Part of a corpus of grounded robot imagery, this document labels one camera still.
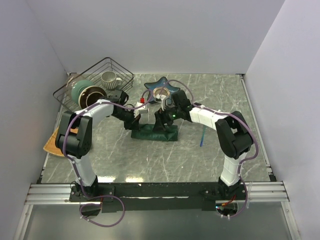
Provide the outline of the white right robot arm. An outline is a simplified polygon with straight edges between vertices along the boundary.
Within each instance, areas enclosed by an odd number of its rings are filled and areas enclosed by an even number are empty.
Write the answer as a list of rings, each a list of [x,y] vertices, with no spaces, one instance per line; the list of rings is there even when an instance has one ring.
[[[223,170],[219,177],[223,184],[219,186],[218,192],[223,199],[232,198],[237,191],[235,184],[240,180],[241,161],[254,143],[242,114],[238,111],[222,113],[200,103],[191,103],[183,90],[171,95],[171,105],[166,105],[169,97],[161,92],[155,94],[154,98],[161,104],[160,109],[154,113],[154,132],[168,131],[177,119],[202,124],[216,131],[224,153]]]

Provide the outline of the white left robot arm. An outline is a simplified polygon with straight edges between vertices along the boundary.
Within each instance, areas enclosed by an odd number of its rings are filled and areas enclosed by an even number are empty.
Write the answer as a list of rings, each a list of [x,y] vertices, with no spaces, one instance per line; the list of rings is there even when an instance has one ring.
[[[94,201],[99,196],[98,177],[88,155],[92,148],[93,127],[112,116],[123,121],[125,129],[138,130],[139,109],[145,104],[137,102],[134,107],[124,106],[128,98],[126,92],[117,91],[82,110],[67,110],[61,116],[55,146],[69,160],[76,175],[77,191],[88,201]]]

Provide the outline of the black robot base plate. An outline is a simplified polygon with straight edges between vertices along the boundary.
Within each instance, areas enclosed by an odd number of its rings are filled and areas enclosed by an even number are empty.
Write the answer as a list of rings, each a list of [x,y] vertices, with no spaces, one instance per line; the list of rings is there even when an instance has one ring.
[[[102,205],[102,213],[118,211],[193,210],[215,211],[216,202],[245,200],[243,184],[227,187],[218,182],[99,183],[86,198],[80,186],[71,188],[69,201]]]

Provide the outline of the dark green cloth napkin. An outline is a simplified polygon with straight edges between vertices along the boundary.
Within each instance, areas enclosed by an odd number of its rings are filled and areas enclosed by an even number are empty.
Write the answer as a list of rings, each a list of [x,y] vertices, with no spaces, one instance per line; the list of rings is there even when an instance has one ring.
[[[130,137],[138,140],[175,142],[178,141],[178,126],[164,126],[164,130],[154,131],[154,124],[140,124],[140,130],[132,130]]]

